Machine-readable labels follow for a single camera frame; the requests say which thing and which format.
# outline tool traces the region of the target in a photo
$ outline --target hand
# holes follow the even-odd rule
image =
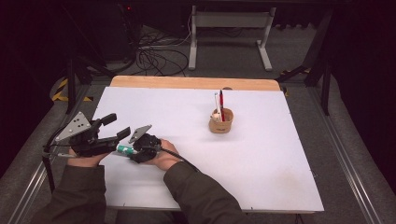
[[[178,154],[175,146],[167,140],[161,139],[161,146]],[[147,161],[146,164],[156,165],[161,170],[167,171],[169,168],[171,168],[171,166],[175,165],[179,161],[179,158],[176,158],[167,152],[161,151],[154,159]]]
[[[69,149],[69,154],[76,155],[75,151],[71,148]],[[110,153],[105,153],[92,157],[78,157],[78,158],[69,159],[67,161],[67,165],[79,166],[79,167],[96,167],[99,165],[99,162],[108,154]]]

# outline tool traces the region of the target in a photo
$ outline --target dark sleeve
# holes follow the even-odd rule
[[[100,223],[106,212],[105,167],[66,166],[49,204],[31,223]]]
[[[233,195],[185,162],[173,165],[163,180],[190,224],[251,223]]]

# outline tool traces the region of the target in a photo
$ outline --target green object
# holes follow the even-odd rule
[[[121,146],[121,145],[117,146],[117,151],[119,153],[125,154],[126,156],[130,156],[130,155],[134,154],[134,149],[132,147],[126,147],[126,146]]]

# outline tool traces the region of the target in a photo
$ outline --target brown container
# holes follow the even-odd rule
[[[231,125],[233,123],[233,111],[231,109],[223,108],[223,112],[225,115],[225,118],[223,122],[221,121],[215,121],[214,119],[210,119],[209,121],[209,130],[212,133],[228,133],[231,130]],[[215,109],[212,113],[212,116],[214,114],[217,114],[218,110]]]

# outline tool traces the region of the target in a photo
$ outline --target forearm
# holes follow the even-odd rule
[[[190,224],[250,223],[233,195],[213,178],[194,172],[184,162],[171,167],[164,182]]]
[[[105,168],[64,168],[62,181],[32,223],[103,223],[106,211]]]

